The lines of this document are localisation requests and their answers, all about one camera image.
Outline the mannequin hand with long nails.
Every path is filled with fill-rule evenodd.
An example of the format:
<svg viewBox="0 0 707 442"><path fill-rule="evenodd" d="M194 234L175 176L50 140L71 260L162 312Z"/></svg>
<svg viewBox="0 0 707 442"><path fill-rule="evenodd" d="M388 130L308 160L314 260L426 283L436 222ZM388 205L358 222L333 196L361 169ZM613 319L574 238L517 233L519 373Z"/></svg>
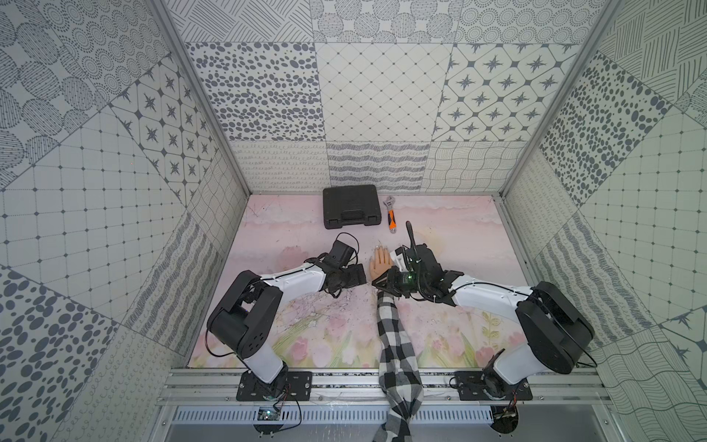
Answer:
<svg viewBox="0 0 707 442"><path fill-rule="evenodd" d="M382 246L377 246L369 262L369 273L371 280L374 281L383 276L383 274L386 274L386 272L388 272L393 265L394 262L388 249Z"/></svg>

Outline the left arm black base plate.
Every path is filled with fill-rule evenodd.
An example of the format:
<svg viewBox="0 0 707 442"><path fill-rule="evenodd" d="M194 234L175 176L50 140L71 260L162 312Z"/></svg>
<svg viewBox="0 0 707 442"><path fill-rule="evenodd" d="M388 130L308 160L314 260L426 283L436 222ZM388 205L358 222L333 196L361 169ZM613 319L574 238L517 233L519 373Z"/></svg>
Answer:
<svg viewBox="0 0 707 442"><path fill-rule="evenodd" d="M311 371L283 371L273 382L266 383L249 370L240 377L237 401L276 401L285 397L308 401L312 378Z"/></svg>

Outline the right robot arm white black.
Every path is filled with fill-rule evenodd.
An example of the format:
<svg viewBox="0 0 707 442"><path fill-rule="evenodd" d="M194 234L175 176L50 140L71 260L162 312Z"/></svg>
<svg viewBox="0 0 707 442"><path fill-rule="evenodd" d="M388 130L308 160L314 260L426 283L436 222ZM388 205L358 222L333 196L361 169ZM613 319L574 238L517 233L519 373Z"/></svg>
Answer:
<svg viewBox="0 0 707 442"><path fill-rule="evenodd" d="M554 284L510 287L445 271L424 244L395 252L376 248L371 276L382 295L417 295L422 301L481 309L519 324L525 340L498 351L482 370L481 385L493 399L504 399L529 376L571 373L595 336L589 321Z"/></svg>

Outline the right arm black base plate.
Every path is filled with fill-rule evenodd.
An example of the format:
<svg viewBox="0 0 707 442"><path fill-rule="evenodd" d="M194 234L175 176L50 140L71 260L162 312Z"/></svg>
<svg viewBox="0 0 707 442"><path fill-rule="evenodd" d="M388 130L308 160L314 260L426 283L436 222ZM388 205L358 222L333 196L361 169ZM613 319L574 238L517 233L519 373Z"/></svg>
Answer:
<svg viewBox="0 0 707 442"><path fill-rule="evenodd" d="M449 386L458 392L460 401L531 401L530 385L526 379L507 384L495 375L482 371L457 371Z"/></svg>

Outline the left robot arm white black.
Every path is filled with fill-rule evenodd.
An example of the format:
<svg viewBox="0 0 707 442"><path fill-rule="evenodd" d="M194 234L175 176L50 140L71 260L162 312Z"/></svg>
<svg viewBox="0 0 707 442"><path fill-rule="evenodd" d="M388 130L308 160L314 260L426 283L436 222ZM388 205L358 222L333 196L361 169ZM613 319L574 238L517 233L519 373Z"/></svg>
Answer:
<svg viewBox="0 0 707 442"><path fill-rule="evenodd" d="M272 401L292 397L288 366L274 353L267 338L282 303L323 292L338 298L342 291L366 284L358 250L335 239L329 252L278 274L241 272L210 313L206 336L225 344L248 368L243 401Z"/></svg>

